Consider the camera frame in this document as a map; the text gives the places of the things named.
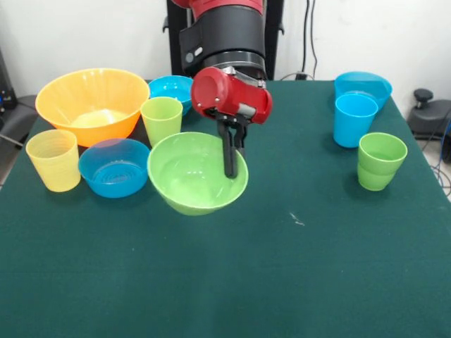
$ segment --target white wall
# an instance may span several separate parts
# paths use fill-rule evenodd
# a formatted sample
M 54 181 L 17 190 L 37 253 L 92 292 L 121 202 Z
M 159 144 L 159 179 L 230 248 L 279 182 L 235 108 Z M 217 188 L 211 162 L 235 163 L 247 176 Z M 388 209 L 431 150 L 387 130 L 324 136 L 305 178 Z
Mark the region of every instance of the white wall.
M 0 0 L 0 46 L 18 95 L 70 71 L 171 72 L 164 0 Z
M 319 67 L 316 78 L 364 70 L 393 84 L 406 114 L 418 87 L 451 99 L 451 1 L 316 0 L 314 21 Z M 305 0 L 285 0 L 276 77 L 301 69 Z M 309 55 L 308 72 L 313 58 Z
M 301 68 L 305 2 L 285 0 L 277 78 Z M 378 73 L 403 113 L 417 87 L 451 99 L 450 13 L 449 0 L 317 0 L 317 78 Z M 164 0 L 0 0 L 0 45 L 19 95 L 88 67 L 153 78 L 171 71 L 164 16 Z

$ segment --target bowl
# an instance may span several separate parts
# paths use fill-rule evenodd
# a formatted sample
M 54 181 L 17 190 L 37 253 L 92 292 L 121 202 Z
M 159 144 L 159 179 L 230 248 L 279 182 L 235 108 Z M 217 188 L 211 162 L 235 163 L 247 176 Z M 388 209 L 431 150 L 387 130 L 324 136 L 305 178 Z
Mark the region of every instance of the bowl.
M 59 77 L 36 98 L 36 109 L 55 128 L 73 132 L 80 146 L 128 137 L 149 98 L 149 86 L 125 70 L 88 69 Z
M 149 177 L 166 202 L 183 215 L 213 213 L 230 205 L 245 191 L 247 165 L 237 152 L 238 176 L 224 175 L 222 140 L 200 132 L 165 138 L 150 153 Z
M 170 75 L 163 76 L 150 82 L 152 98 L 167 96 L 179 100 L 183 105 L 183 115 L 186 115 L 192 107 L 191 87 L 192 78 Z
M 88 148 L 78 167 L 93 192 L 118 199 L 145 186 L 149 152 L 149 148 L 134 139 L 109 139 Z
M 392 94 L 392 85 L 383 77 L 365 72 L 350 72 L 335 79 L 335 99 L 345 94 L 369 96 L 381 110 Z

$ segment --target green bowl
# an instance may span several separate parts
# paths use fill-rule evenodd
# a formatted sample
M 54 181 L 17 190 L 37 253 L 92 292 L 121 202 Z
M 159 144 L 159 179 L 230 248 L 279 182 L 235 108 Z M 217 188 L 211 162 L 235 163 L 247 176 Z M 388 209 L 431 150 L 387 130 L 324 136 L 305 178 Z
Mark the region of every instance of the green bowl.
M 249 180 L 246 161 L 237 152 L 238 176 L 224 175 L 223 145 L 200 132 L 175 134 L 160 141 L 147 161 L 149 177 L 179 213 L 207 215 L 237 200 Z

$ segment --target plastic cup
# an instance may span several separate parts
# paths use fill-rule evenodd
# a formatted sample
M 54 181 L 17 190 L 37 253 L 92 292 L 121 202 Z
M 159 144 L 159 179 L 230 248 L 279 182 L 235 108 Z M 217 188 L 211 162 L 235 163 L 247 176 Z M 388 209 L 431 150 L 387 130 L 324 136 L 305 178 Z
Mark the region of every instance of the plastic cup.
M 345 148 L 357 148 L 371 127 L 378 105 L 367 96 L 346 94 L 335 101 L 333 139 Z
M 152 147 L 182 128 L 183 105 L 171 97 L 156 97 L 141 106 L 141 116 Z
M 373 192 L 384 190 L 407 157 L 407 146 L 396 136 L 373 132 L 362 137 L 357 174 L 360 185 Z
M 27 143 L 25 150 L 48 190 L 67 192 L 80 182 L 77 137 L 72 132 L 41 132 Z

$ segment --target blue bowl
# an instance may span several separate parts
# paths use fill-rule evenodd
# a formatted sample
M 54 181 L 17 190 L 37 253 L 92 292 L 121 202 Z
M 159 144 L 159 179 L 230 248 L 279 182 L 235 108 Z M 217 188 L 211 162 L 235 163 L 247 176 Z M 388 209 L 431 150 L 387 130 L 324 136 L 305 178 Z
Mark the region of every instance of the blue bowl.
M 345 94 L 361 94 L 370 97 L 381 110 L 392 94 L 392 85 L 379 75 L 365 72 L 350 72 L 335 79 L 335 99 Z
M 78 167 L 93 192 L 119 199 L 145 186 L 149 154 L 150 150 L 134 139 L 108 139 L 88 148 Z
M 163 76 L 150 82 L 149 86 L 151 98 L 167 96 L 179 100 L 183 105 L 183 115 L 191 109 L 192 78 L 179 75 Z

